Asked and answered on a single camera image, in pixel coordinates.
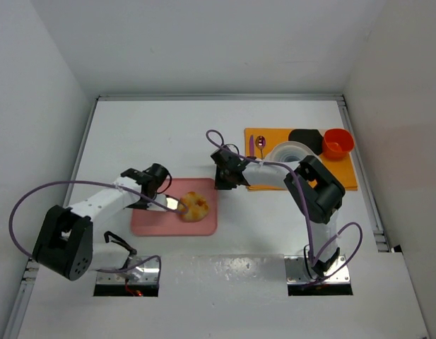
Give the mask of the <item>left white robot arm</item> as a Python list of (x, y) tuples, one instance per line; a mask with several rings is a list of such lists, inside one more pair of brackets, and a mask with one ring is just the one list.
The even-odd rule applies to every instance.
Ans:
[(144, 171), (127, 169), (102, 191), (67, 207), (54, 206), (44, 218), (33, 259), (70, 281), (86, 272), (128, 274), (142, 265), (137, 251), (111, 231), (99, 228), (125, 208), (167, 211), (167, 196), (159, 188), (170, 177), (154, 163)]

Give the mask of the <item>round golden bread bun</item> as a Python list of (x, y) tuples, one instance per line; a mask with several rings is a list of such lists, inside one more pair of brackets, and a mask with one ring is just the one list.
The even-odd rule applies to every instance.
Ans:
[(208, 215), (210, 208), (203, 195), (190, 191), (180, 198), (178, 210), (184, 222), (198, 222)]

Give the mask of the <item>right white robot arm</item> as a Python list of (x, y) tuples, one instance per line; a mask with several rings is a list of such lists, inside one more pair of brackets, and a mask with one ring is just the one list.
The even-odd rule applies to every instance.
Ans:
[(337, 261), (336, 219), (346, 191), (317, 157), (300, 161), (262, 162), (242, 157), (226, 146), (211, 154), (216, 165), (215, 188), (270, 186), (287, 190), (305, 216), (310, 268), (323, 278)]

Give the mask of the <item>metal spatula with wooden handle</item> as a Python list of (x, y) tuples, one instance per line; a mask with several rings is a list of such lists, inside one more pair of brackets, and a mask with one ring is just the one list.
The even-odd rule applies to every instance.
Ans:
[(179, 201), (171, 196), (165, 194), (158, 194), (154, 202), (148, 203), (147, 210), (156, 212), (173, 212), (182, 214), (183, 211), (179, 209)]

